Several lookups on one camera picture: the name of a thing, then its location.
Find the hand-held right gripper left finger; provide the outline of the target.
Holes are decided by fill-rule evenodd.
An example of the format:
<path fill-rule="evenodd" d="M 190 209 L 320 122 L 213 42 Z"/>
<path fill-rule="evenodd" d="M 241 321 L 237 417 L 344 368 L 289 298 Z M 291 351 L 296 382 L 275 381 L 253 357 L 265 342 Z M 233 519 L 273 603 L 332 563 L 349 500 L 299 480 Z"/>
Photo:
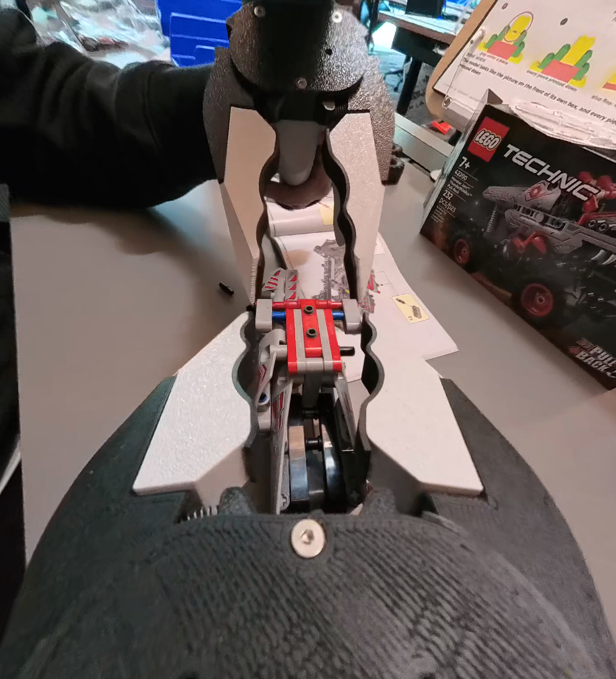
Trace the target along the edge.
<path fill-rule="evenodd" d="M 237 316 L 175 374 L 132 490 L 139 497 L 185 493 L 216 512 L 229 488 L 249 477 L 244 453 L 256 433 L 252 398 L 238 376 L 254 330 Z"/>

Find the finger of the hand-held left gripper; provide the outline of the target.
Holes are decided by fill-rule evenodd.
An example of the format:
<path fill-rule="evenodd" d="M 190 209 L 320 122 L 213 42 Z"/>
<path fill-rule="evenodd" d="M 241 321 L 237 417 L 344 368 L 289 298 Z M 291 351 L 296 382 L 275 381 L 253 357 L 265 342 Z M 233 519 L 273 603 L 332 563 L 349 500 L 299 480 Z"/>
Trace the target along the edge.
<path fill-rule="evenodd" d="M 277 155 L 274 128 L 253 109 L 230 108 L 224 176 L 220 182 L 242 287 L 254 305 L 261 295 L 262 240 L 269 226 L 264 192 Z"/>
<path fill-rule="evenodd" d="M 334 192 L 334 229 L 343 245 L 351 298 L 363 303 L 384 198 L 370 114 L 346 114 L 326 137 L 325 170 Z"/>

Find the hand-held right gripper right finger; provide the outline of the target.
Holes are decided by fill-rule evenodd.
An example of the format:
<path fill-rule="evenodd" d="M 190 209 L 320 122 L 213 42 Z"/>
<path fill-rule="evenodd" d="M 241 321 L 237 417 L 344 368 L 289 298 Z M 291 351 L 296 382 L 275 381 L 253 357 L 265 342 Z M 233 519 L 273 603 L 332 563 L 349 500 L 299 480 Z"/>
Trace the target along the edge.
<path fill-rule="evenodd" d="M 476 499 L 484 484 L 439 373 L 401 325 L 365 314 L 358 445 L 369 490 L 391 492 L 396 508 L 417 512 L 433 495 Z"/>

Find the grey red toy truck model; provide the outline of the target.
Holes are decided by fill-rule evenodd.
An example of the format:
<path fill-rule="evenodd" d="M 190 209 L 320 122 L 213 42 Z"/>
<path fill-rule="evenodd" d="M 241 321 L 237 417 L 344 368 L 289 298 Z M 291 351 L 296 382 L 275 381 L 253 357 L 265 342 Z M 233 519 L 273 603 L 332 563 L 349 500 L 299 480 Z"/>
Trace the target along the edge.
<path fill-rule="evenodd" d="M 300 296 L 298 272 L 277 268 L 253 304 L 258 338 L 255 409 L 270 437 L 270 510 L 345 513 L 362 499 L 357 416 L 345 369 L 355 354 L 337 336 L 359 338 L 355 300 Z"/>

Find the person's left forearm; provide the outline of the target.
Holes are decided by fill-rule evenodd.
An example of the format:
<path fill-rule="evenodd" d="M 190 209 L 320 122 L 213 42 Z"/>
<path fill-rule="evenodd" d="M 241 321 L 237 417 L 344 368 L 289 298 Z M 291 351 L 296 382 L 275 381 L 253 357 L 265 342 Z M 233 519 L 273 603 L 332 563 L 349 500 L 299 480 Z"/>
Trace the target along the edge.
<path fill-rule="evenodd" d="M 216 178 L 208 77 L 43 45 L 22 12 L 0 10 L 0 185 L 38 204 L 147 208 L 182 197 Z"/>

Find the pale adjoining desk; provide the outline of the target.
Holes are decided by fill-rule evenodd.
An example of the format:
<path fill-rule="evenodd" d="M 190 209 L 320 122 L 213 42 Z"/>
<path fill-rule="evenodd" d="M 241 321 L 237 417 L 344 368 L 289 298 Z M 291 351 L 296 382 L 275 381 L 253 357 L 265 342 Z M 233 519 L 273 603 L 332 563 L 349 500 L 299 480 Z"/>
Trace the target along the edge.
<path fill-rule="evenodd" d="M 440 173 L 453 152 L 453 146 L 434 131 L 418 126 L 397 113 L 393 141 L 401 147 L 405 157 L 428 174 Z"/>

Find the grey desk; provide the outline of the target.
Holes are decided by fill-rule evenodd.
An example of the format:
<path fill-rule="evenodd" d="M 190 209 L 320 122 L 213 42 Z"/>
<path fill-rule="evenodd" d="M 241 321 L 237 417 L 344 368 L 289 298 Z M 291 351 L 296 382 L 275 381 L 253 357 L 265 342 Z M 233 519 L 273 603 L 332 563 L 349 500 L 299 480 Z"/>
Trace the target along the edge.
<path fill-rule="evenodd" d="M 604 391 L 419 234 L 431 181 L 387 188 L 381 235 L 458 346 L 431 361 L 564 514 L 616 638 L 616 389 Z M 12 209 L 26 556 L 79 472 L 159 382 L 241 312 L 216 182 L 145 213 Z"/>

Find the person's left hand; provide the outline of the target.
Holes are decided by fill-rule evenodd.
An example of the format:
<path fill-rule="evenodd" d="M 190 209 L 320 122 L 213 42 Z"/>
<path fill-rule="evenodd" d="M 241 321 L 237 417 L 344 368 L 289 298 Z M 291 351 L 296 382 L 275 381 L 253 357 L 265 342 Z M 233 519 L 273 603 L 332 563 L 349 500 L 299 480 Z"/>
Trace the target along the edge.
<path fill-rule="evenodd" d="M 326 174 L 322 158 L 316 155 L 311 172 L 305 182 L 290 185 L 286 182 L 271 181 L 266 187 L 264 197 L 286 209 L 303 209 L 324 199 L 332 191 L 332 180 Z"/>

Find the dark background table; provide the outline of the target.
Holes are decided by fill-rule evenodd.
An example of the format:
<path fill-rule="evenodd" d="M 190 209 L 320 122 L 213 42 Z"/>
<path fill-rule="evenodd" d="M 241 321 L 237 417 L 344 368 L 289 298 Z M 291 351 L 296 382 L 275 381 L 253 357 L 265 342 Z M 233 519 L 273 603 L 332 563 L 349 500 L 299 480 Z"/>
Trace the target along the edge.
<path fill-rule="evenodd" d="M 441 59 L 440 52 L 447 50 L 464 23 L 462 20 L 449 21 L 430 18 L 417 13 L 395 13 L 377 11 L 380 22 L 389 22 L 396 27 L 392 48 L 405 55 L 409 67 L 397 102 L 397 114 L 405 116 L 412 102 L 414 89 L 424 65 L 436 67 Z"/>

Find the white instruction booklet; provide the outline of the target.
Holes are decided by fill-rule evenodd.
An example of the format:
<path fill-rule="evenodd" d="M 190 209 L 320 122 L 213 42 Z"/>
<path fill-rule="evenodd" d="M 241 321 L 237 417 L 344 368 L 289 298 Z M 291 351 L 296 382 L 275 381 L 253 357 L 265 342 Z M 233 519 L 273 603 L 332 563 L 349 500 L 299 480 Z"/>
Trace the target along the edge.
<path fill-rule="evenodd" d="M 303 209 L 290 210 L 275 202 L 267 208 L 270 239 L 281 265 L 297 272 L 297 297 L 347 298 L 345 248 L 336 241 L 332 195 Z M 361 309 L 376 328 L 380 361 L 400 352 L 427 361 L 457 351 L 456 343 L 407 283 L 381 235 Z"/>

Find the blue plastic storage bin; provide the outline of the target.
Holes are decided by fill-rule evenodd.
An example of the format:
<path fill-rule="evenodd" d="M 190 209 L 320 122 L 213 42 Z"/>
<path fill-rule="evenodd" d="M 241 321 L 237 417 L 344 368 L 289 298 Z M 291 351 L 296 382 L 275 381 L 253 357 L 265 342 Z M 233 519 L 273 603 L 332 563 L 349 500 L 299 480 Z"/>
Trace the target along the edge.
<path fill-rule="evenodd" d="M 217 48 L 228 48 L 227 19 L 241 1 L 157 1 L 160 25 L 172 61 L 180 67 L 212 64 Z"/>

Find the crumpled clear plastic wrap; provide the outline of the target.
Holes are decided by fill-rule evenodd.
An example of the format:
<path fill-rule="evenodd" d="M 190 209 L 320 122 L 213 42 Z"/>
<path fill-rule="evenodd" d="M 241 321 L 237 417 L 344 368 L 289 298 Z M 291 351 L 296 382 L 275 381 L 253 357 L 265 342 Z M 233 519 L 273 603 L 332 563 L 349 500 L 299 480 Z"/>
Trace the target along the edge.
<path fill-rule="evenodd" d="M 32 22 L 43 43 L 58 41 L 96 56 L 164 54 L 155 1 L 27 1 Z"/>

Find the black toy set box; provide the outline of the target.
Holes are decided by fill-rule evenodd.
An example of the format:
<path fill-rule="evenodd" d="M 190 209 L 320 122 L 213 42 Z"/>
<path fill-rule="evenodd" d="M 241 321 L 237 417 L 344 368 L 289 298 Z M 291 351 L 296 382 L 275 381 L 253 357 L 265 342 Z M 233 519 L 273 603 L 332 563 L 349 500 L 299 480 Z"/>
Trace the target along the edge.
<path fill-rule="evenodd" d="M 616 387 L 616 152 L 537 130 L 488 91 L 425 201 L 420 234 Z"/>

